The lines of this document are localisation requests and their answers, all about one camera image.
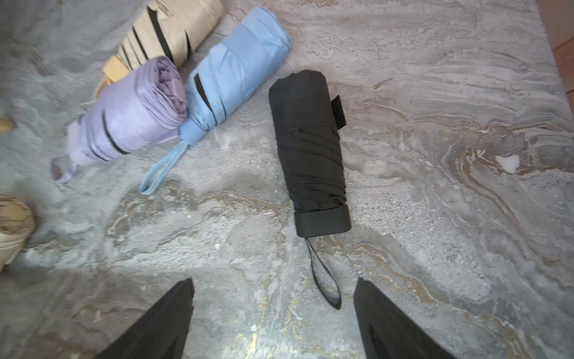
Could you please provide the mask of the black umbrella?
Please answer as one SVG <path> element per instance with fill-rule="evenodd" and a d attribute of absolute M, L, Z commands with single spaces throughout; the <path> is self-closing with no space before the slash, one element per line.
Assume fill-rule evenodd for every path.
<path fill-rule="evenodd" d="M 312 237 L 352 228 L 339 136 L 346 125 L 342 100 L 330 96 L 327 79 L 316 70 L 277 80 L 268 98 L 296 232 L 316 260 Z"/>

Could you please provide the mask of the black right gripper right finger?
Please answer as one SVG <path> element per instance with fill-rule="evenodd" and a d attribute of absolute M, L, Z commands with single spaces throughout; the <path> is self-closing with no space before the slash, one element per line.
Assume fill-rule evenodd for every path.
<path fill-rule="evenodd" d="M 360 278 L 354 307 L 367 358 L 452 358 L 372 282 Z"/>

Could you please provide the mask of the beige black-striped umbrella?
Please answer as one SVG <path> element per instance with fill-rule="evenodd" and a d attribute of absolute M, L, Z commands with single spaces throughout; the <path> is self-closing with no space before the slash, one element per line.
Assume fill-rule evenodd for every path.
<path fill-rule="evenodd" d="M 1 270 L 10 265 L 36 228 L 31 209 L 17 197 L 1 195 Z"/>

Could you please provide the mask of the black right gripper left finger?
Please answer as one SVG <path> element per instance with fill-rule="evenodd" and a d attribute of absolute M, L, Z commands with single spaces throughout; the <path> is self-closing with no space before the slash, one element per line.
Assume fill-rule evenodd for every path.
<path fill-rule="evenodd" d="M 97 358 L 181 358 L 193 314 L 191 278 L 176 283 Z"/>

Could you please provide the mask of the purple umbrella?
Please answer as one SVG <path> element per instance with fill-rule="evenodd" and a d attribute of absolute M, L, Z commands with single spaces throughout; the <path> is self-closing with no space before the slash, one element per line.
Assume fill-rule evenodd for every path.
<path fill-rule="evenodd" d="M 187 118 L 182 77 L 166 56 L 147 61 L 102 90 L 88 111 L 67 127 L 67 152 L 51 161 L 55 182 L 80 167 L 112 162 L 177 130 Z"/>

